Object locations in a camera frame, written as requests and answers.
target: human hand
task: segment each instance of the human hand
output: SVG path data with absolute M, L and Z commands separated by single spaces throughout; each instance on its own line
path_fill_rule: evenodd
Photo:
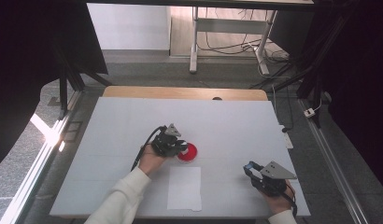
M 291 183 L 289 180 L 285 180 L 285 181 L 287 183 L 287 189 L 285 190 L 285 193 L 288 196 L 290 196 L 290 198 L 293 198 L 294 189 L 291 186 Z M 270 207 L 270 210 L 274 215 L 286 210 L 291 210 L 291 203 L 282 196 L 269 197 L 263 193 L 262 193 L 262 196 L 267 201 L 268 206 Z
M 158 170 L 165 162 L 166 157 L 156 155 L 151 144 L 145 146 L 145 150 L 139 161 L 139 169 L 146 175 L 150 175 Z

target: gray floor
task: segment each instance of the gray floor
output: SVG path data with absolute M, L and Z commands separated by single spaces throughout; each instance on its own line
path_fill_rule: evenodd
M 202 58 L 199 59 L 198 74 L 192 76 L 188 72 L 188 59 L 171 58 L 153 52 L 148 55 L 145 53 L 135 52 L 133 56 L 125 56 L 124 52 L 106 51 L 106 63 L 109 70 L 109 76 L 106 78 L 116 85 L 234 89 L 247 89 L 251 84 L 262 80 L 262 77 L 257 73 L 254 60 Z M 275 71 L 279 65 L 271 65 L 269 68 L 271 71 Z M 19 223 L 83 223 L 85 220 L 50 217 L 48 215 L 67 169 L 78 149 L 78 143 L 87 127 L 96 101 L 104 90 L 104 87 L 93 79 L 83 78 L 87 87 L 81 94 L 77 108 L 72 111 L 71 121 L 65 130 L 65 148 L 61 152 L 55 150 L 49 166 L 35 186 L 33 196 L 30 198 Z M 270 100 L 273 103 L 276 102 L 278 120 L 286 127 L 293 126 L 289 131 L 294 145 L 294 149 L 290 150 L 290 155 L 312 214 L 311 217 L 298 217 L 297 222 L 306 224 L 354 223 L 328 165 L 322 157 L 319 144 L 303 115 L 300 100 L 294 97 L 297 87 L 298 83 L 289 87 L 290 96 L 288 96 L 286 89 L 276 92 L 275 101 L 274 95 L 269 94 Z M 41 104 L 36 110 L 37 115 L 49 126 L 52 126 L 59 115 L 59 106 L 55 104 L 55 97 L 58 95 L 58 81 L 48 84 L 42 90 Z M 323 99 L 320 109 L 321 129 L 370 223 L 383 223 L 383 188 L 357 150 L 333 123 L 327 112 L 327 106 L 328 101 Z M 16 146 L 1 164 L 0 218 L 6 211 L 43 141 L 44 136 L 34 125 L 29 124 Z M 180 222 L 254 223 L 253 220 L 142 219 L 138 219 L 135 223 Z M 257 223 L 265 223 L 265 221 L 258 220 Z

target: white sleeve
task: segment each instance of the white sleeve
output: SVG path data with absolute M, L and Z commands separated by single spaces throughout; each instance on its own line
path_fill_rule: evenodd
M 146 186 L 151 182 L 138 167 L 112 188 L 100 207 L 90 215 L 86 224 L 131 224 L 143 199 Z
M 270 224 L 296 224 L 291 210 L 286 210 L 268 218 Z

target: human arm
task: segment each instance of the human arm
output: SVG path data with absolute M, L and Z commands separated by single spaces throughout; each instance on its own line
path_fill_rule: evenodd
M 147 145 L 138 167 L 112 188 L 86 224 L 131 224 L 145 189 L 151 182 L 149 175 L 159 169 L 164 161 L 165 158 L 156 156 L 151 145 Z
M 290 197 L 293 198 L 294 196 L 294 189 L 291 186 L 289 180 L 286 180 L 287 182 L 287 189 L 285 193 Z M 284 197 L 282 196 L 276 196 L 276 197 L 268 197 L 267 195 L 262 193 L 262 196 L 267 201 L 268 206 L 273 213 L 271 217 L 268 218 L 268 221 L 270 224 L 296 224 L 296 220 L 293 217 L 292 211 L 291 211 L 291 203 L 288 202 Z

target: red disc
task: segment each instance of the red disc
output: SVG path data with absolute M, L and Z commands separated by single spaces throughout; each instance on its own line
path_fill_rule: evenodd
M 197 147 L 192 143 L 188 143 L 188 152 L 186 154 L 179 153 L 177 158 L 183 162 L 191 162 L 197 156 Z

